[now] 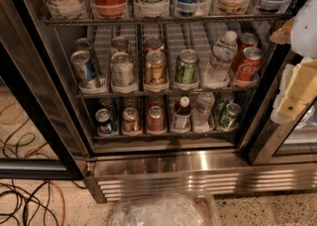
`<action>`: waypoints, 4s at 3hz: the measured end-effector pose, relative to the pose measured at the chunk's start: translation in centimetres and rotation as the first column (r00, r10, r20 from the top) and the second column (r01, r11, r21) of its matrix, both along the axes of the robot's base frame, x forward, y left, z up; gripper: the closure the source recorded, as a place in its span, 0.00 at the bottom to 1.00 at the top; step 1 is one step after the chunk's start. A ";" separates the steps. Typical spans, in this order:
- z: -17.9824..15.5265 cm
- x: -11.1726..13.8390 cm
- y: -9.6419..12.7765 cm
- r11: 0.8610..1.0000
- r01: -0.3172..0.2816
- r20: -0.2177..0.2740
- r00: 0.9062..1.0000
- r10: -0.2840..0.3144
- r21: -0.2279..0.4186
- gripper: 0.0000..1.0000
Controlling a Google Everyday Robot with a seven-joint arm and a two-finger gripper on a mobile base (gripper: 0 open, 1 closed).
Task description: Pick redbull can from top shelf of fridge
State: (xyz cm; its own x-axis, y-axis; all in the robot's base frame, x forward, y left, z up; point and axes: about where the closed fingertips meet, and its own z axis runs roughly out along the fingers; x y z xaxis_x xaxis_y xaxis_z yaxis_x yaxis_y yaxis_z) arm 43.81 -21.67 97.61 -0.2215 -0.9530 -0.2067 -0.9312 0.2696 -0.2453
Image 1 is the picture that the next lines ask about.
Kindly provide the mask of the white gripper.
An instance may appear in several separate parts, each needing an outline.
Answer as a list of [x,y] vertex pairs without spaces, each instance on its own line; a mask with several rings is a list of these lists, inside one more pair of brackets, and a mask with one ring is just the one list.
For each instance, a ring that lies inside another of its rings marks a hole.
[[286,124],[295,120],[317,97],[317,0],[307,0],[296,14],[269,36],[275,44],[291,44],[304,58],[287,64],[281,77],[270,120]]

